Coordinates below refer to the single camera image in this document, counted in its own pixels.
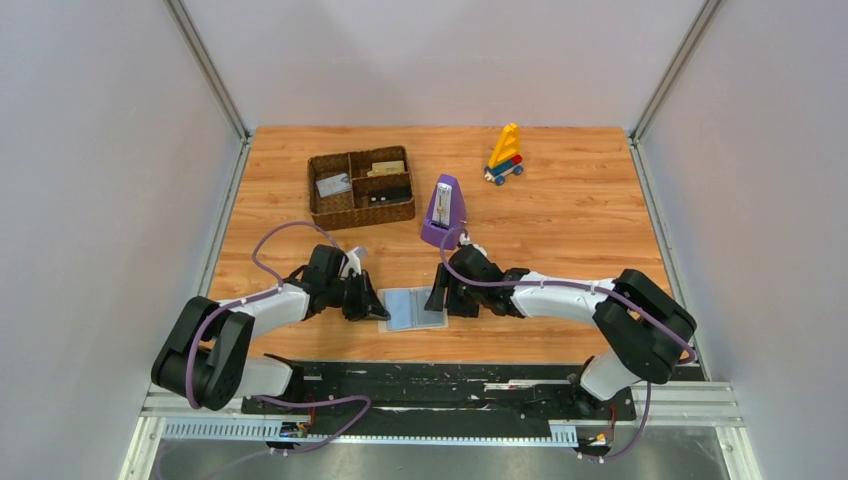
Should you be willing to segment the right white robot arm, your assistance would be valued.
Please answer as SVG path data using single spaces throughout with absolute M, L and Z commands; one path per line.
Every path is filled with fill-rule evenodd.
M 639 270 L 581 281 L 526 268 L 500 269 L 479 246 L 467 244 L 438 265 L 427 311 L 475 318 L 558 318 L 596 328 L 608 344 L 586 361 L 574 383 L 584 396 L 609 401 L 644 381 L 667 383 L 676 367 L 696 360 L 696 320 Z

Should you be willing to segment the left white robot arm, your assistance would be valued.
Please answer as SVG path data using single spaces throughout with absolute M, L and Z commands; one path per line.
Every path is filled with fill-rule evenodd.
M 153 362 L 153 385 L 213 411 L 237 397 L 285 394 L 295 366 L 275 355 L 250 357 L 253 340 L 327 308 L 351 322 L 389 319 L 361 266 L 362 252 L 317 245 L 279 285 L 240 299 L 189 299 Z

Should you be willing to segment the white card holder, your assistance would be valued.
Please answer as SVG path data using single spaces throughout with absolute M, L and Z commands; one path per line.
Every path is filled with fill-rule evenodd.
M 430 287 L 379 290 L 378 298 L 386 307 L 390 318 L 378 322 L 378 331 L 398 333 L 447 328 L 449 323 L 445 311 L 425 309 L 430 293 Z

